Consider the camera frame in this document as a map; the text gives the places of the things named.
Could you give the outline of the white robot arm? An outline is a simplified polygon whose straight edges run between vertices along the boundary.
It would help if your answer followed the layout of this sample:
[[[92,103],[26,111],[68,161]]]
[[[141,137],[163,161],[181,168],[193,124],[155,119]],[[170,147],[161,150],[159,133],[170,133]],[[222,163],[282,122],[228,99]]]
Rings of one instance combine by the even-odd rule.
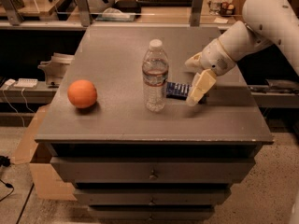
[[[187,103],[195,104],[241,58],[272,44],[297,70],[298,39],[298,18],[288,0],[246,0],[242,19],[186,61],[200,70]],[[201,224],[298,224],[298,138],[285,129],[274,137],[249,177]]]

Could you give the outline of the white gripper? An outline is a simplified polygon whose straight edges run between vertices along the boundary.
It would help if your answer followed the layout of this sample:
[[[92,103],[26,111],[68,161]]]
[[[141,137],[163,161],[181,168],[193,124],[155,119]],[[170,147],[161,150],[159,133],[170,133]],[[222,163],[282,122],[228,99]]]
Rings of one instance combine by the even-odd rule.
[[[222,76],[235,67],[235,61],[226,53],[219,39],[212,40],[202,52],[194,54],[185,65],[190,68],[203,68],[197,73],[189,89],[186,103],[195,106],[216,83],[216,75]]]

